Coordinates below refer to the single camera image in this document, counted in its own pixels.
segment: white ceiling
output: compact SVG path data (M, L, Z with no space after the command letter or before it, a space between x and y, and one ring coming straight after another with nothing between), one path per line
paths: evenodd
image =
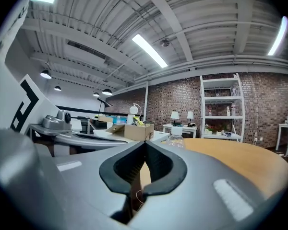
M30 2L22 35L32 47L31 60L55 78L115 92L194 66L259 64L288 70L288 33L282 49L266 56L281 17L269 0L56 0ZM137 33L167 68L161 70L131 40ZM168 47L160 45L163 38ZM106 55L105 65L68 57L67 40Z

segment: white wall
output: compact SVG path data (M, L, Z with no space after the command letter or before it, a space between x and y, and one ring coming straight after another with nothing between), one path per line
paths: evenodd
M46 97L53 104L71 108L99 111L100 101L93 96L93 89L55 79L50 80L49 83ZM54 90L53 88L56 85L59 85L62 91ZM101 105L100 111L104 111L104 104ZM94 116L93 114L89 113L73 111L68 112L71 113L73 117Z
M18 82L26 74L29 74L30 78L38 86L41 92L45 93L47 80L40 76L40 72L43 68L38 63L29 59L24 51L27 44L23 42L23 38L21 38L21 41L22 44L20 43L18 34L8 51L5 64Z

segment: cardboard box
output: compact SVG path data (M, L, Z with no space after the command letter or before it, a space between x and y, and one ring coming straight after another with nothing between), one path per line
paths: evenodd
M98 121L99 122L111 122L111 123L113 123L113 118L112 117L106 117L106 116L98 116Z
M122 135L125 138L136 141L145 141L154 137L155 125L146 124L146 126L135 125L113 125L106 132Z
M146 126L125 125L125 138L136 141L149 140L154 137L155 125Z

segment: bottle cap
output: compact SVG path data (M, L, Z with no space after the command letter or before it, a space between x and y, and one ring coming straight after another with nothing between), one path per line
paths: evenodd
M172 127L172 135L181 136L182 135L182 127L173 126Z

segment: white pole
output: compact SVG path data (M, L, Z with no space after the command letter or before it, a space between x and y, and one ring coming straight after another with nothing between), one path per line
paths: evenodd
M144 104L144 116L143 116L143 121L146 121L147 97L148 97L148 81L146 82L146 92L145 92L145 104Z

